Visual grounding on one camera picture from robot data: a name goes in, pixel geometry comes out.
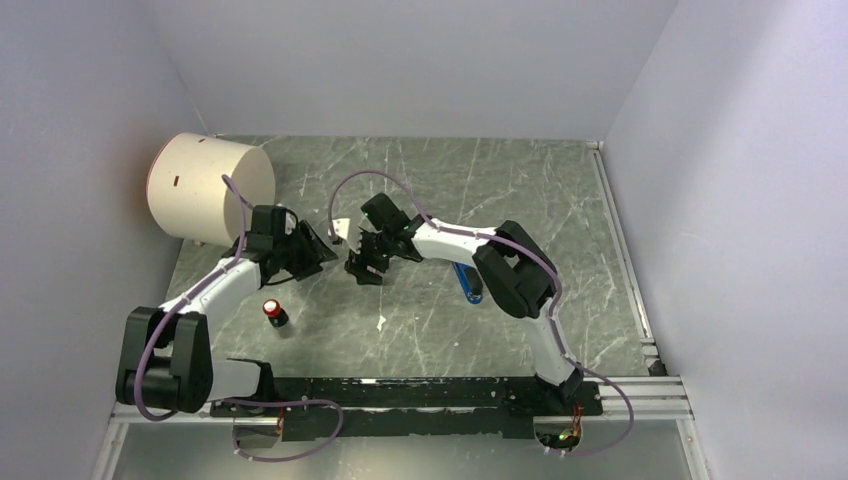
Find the blue black stapler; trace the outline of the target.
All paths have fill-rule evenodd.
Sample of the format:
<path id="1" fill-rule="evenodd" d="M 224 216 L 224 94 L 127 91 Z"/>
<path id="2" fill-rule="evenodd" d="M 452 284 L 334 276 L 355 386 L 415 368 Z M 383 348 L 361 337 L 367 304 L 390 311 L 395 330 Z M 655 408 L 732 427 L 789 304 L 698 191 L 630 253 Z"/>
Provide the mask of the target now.
<path id="1" fill-rule="evenodd" d="M 477 270 L 469 265 L 456 262 L 452 264 L 452 267 L 466 300 L 473 305 L 481 303 L 484 284 Z"/>

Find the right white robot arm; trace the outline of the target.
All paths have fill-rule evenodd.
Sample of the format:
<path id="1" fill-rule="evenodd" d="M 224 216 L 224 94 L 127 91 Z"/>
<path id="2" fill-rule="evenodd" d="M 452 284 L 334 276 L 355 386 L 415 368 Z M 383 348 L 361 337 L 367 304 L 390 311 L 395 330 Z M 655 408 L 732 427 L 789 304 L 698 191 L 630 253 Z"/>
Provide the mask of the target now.
<path id="1" fill-rule="evenodd" d="M 328 228 L 334 243 L 348 246 L 345 269 L 358 284 L 381 284 L 394 257 L 471 268 L 500 310 L 521 322 L 542 406 L 562 414 L 576 403 L 583 374 L 556 318 L 562 282 L 553 262 L 520 224 L 507 220 L 498 227 L 473 228 L 424 213 L 411 217 L 383 193 L 361 211 L 370 229 L 348 218 L 332 219 Z"/>

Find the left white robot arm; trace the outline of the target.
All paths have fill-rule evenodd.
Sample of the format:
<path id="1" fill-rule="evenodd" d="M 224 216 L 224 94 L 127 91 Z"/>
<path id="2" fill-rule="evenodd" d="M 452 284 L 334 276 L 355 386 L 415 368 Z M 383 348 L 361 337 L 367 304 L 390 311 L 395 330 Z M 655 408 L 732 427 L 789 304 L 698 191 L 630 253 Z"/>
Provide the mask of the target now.
<path id="1" fill-rule="evenodd" d="M 251 359 L 215 360 L 211 335 L 246 297 L 282 271 L 297 281 L 338 256 L 305 220 L 286 226 L 291 210 L 260 205 L 250 227 L 200 281 L 158 307 L 138 307 L 126 320 L 115 394 L 148 419 L 196 413 L 236 398 L 261 416 L 280 396 L 271 366 Z"/>

